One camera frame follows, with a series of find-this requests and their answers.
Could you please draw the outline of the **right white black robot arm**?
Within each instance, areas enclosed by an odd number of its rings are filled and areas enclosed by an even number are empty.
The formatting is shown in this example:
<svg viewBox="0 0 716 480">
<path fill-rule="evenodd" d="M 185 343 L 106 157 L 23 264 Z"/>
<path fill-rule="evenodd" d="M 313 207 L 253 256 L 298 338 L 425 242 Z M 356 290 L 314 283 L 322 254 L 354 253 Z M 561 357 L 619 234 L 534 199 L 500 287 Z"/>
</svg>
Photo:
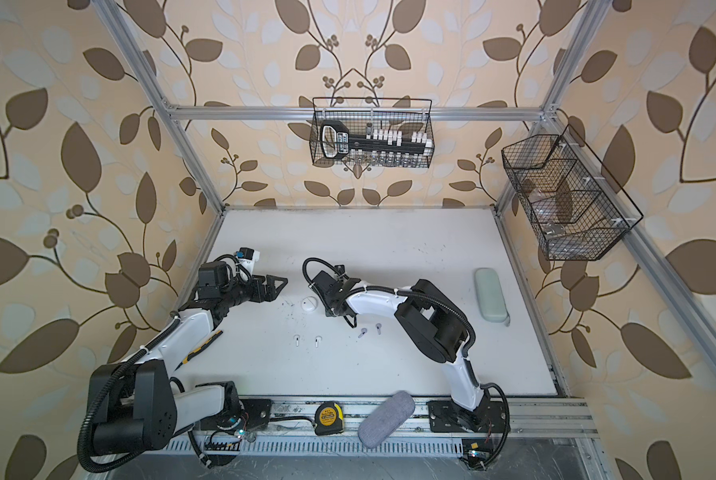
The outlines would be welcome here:
<svg viewBox="0 0 716 480">
<path fill-rule="evenodd" d="M 317 257 L 303 261 L 302 273 L 326 316 L 341 318 L 352 328 L 358 326 L 361 315 L 398 322 L 414 346 L 442 367 L 456 428 L 473 433 L 498 427 L 510 430 L 507 395 L 493 382 L 479 382 L 470 362 L 474 327 L 432 282 L 421 279 L 402 288 L 373 285 L 349 276 L 343 265 Z"/>
</svg>

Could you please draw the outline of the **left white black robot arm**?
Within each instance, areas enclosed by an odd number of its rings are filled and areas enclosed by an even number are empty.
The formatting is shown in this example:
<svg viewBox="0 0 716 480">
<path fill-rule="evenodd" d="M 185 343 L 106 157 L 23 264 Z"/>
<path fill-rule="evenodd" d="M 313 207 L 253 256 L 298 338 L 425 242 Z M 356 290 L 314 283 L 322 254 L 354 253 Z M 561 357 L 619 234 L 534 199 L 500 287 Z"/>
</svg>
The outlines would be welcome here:
<svg viewBox="0 0 716 480">
<path fill-rule="evenodd" d="M 91 376 L 87 413 L 77 457 L 89 473 L 114 470 L 136 457 L 166 447 L 187 434 L 199 460 L 195 428 L 204 420 L 232 434 L 248 431 L 251 414 L 232 381 L 186 388 L 177 371 L 215 343 L 219 326 L 233 307 L 275 301 L 285 277 L 256 275 L 253 261 L 225 254 L 200 266 L 188 300 L 172 314 L 168 327 L 126 359 L 99 367 Z"/>
</svg>

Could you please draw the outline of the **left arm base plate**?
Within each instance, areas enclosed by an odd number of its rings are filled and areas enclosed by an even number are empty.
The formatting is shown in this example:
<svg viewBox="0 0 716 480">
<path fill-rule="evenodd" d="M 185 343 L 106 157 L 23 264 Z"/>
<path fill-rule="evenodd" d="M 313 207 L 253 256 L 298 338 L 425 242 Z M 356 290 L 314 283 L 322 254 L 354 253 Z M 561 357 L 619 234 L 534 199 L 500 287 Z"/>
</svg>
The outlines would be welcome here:
<svg viewBox="0 0 716 480">
<path fill-rule="evenodd" d="M 237 433 L 265 427 L 271 418 L 272 400 L 262 398 L 241 399 L 218 414 L 198 422 L 198 431 Z"/>
</svg>

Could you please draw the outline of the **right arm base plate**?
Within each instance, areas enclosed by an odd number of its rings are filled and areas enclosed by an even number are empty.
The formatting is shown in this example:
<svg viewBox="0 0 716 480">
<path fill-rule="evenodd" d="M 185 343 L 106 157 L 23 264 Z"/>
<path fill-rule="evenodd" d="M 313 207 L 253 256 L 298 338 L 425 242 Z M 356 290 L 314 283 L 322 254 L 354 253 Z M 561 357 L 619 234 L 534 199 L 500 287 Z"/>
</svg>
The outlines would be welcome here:
<svg viewBox="0 0 716 480">
<path fill-rule="evenodd" d="M 510 431 L 503 401 L 484 397 L 473 410 L 453 400 L 432 400 L 427 403 L 430 430 L 434 433 L 504 433 Z"/>
</svg>

